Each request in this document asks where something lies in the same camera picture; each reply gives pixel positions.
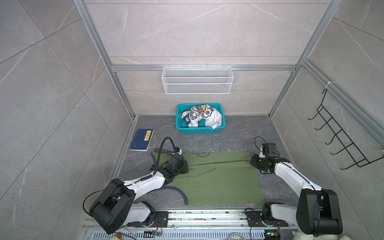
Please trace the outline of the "green tank top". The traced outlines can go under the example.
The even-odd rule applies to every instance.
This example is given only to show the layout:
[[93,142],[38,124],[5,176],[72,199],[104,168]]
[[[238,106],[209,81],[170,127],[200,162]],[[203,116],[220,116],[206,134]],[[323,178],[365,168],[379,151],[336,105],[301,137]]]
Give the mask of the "green tank top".
[[189,171],[153,194],[178,193],[186,206],[263,205],[265,198],[252,154],[184,153]]

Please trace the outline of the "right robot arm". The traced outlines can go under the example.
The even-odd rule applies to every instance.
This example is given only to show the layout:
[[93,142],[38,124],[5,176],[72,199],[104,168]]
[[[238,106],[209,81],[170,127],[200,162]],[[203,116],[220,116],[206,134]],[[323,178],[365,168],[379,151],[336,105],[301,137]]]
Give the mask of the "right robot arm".
[[265,224],[284,221],[297,225],[307,235],[340,235],[342,217],[337,194],[316,185],[286,158],[253,155],[250,164],[262,174],[275,174],[298,195],[296,208],[266,203],[261,219]]

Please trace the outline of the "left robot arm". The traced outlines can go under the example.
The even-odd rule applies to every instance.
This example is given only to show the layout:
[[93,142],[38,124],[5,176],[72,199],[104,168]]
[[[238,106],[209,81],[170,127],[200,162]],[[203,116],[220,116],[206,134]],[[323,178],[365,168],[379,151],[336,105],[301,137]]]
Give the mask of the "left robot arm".
[[105,189],[96,191],[100,195],[85,212],[96,220],[107,234],[133,223],[151,226],[156,218],[156,210],[146,202],[135,204],[134,201],[167,186],[176,176],[188,171],[185,158],[175,154],[169,161],[154,167],[146,176],[131,181],[118,178],[111,180]]

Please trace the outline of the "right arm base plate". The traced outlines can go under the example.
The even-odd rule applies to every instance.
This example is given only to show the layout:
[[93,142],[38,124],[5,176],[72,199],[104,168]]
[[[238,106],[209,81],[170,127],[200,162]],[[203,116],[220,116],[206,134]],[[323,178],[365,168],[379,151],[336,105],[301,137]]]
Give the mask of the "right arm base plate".
[[282,220],[277,220],[269,213],[253,209],[245,209],[245,215],[249,227],[288,227],[289,224]]

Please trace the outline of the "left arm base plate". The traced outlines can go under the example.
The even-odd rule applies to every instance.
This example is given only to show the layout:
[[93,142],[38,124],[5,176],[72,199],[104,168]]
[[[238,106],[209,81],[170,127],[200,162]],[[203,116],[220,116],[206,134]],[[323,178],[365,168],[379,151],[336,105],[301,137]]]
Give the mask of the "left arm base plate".
[[169,221],[169,212],[168,211],[160,211],[155,212],[150,216],[149,220],[145,220],[143,223],[133,222],[129,223],[128,227],[136,227],[136,228],[166,228],[168,226]]

